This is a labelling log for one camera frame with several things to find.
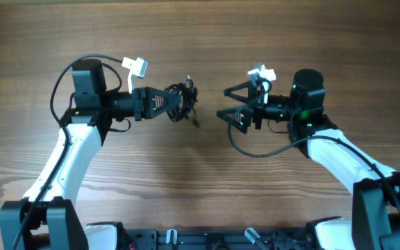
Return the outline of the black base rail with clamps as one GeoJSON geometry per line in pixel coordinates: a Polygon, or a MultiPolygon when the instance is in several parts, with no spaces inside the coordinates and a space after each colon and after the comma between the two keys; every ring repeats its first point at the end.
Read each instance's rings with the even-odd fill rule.
{"type": "Polygon", "coordinates": [[[252,242],[243,230],[177,231],[170,237],[169,231],[151,229],[127,229],[132,239],[132,249],[149,250],[211,250],[211,249],[313,249],[312,233],[305,228],[276,228],[257,230],[260,236],[252,242]]]}

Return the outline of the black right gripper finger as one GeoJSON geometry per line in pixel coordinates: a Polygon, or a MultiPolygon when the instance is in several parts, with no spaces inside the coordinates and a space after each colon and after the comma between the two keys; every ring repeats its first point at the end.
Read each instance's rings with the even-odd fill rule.
{"type": "Polygon", "coordinates": [[[247,81],[224,90],[224,96],[242,103],[250,102],[256,95],[256,85],[247,81]]]}
{"type": "Polygon", "coordinates": [[[234,126],[242,133],[247,133],[253,117],[253,109],[246,106],[226,108],[216,112],[218,118],[234,126]]]}

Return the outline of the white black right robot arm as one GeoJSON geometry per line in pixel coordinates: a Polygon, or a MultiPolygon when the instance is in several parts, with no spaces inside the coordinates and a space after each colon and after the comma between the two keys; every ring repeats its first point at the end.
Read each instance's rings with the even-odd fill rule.
{"type": "Polygon", "coordinates": [[[288,96],[273,95],[276,74],[252,69],[249,80],[224,90],[239,101],[217,112],[229,128],[246,133],[263,120],[285,122],[290,146],[325,167],[350,192],[351,219],[321,219],[307,225],[301,246],[309,249],[400,249],[400,172],[350,142],[324,113],[324,78],[314,69],[294,75],[288,96]]]}

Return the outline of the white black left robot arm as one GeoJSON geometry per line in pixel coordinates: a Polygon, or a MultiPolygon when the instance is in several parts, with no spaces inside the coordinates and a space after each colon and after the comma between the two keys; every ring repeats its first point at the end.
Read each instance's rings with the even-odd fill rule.
{"type": "Polygon", "coordinates": [[[93,157],[103,146],[113,122],[141,121],[167,114],[184,119],[197,100],[192,81],[164,90],[133,85],[143,78],[147,61],[124,58],[127,91],[108,89],[104,72],[114,58],[89,54],[67,66],[74,91],[62,116],[56,118],[56,146],[34,184],[18,201],[5,202],[0,229],[5,249],[135,249],[137,244],[120,222],[83,226],[74,204],[93,157]]]}

